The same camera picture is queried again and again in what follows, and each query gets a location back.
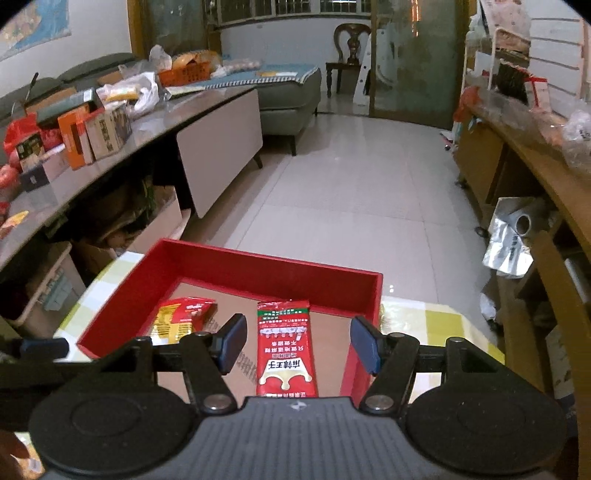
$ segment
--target circular pad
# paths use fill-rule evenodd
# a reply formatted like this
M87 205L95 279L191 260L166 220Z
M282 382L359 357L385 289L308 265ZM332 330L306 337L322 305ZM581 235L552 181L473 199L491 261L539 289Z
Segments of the circular pad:
M411 440L435 461L478 475L517 475L560 452L564 416L550 399L530 394L430 390L409 407Z
M55 393L34 410L33 444L64 473L117 477L164 462L186 441L191 411L161 387L127 394Z

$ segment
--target red plastic bag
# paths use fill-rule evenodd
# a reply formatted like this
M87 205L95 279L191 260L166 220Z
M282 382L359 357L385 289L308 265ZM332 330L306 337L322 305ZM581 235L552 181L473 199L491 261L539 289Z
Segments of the red plastic bag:
M43 148L46 151L63 143L61 132L58 128L42 130L37 126L37 114L29 113L25 118L14 120L8 125L6 137L4 138L4 151L6 155L10 156L22 140L36 132L41 134Z

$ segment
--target red and yellow snack bag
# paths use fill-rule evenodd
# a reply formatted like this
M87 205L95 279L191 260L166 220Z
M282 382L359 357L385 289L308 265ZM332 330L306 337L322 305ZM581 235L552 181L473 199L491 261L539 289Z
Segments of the red and yellow snack bag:
M216 301L185 297L162 302L150 331L153 345L178 343L181 337L203 330L216 310Z

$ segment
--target red tray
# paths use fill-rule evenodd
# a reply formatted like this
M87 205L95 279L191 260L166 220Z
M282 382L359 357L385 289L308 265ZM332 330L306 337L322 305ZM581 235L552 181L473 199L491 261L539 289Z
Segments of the red tray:
M119 285L78 341L91 358L104 356L150 328L155 308L181 284L259 301L306 299L311 309L379 323L382 274L267 257L163 239ZM357 403L369 386L349 347L340 394Z

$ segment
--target cabinet door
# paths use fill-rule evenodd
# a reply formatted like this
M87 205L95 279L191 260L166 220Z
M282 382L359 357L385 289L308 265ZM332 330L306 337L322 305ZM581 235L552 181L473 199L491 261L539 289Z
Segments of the cabinet door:
M494 188L503 146L503 140L484 123L464 123L455 159L480 208Z

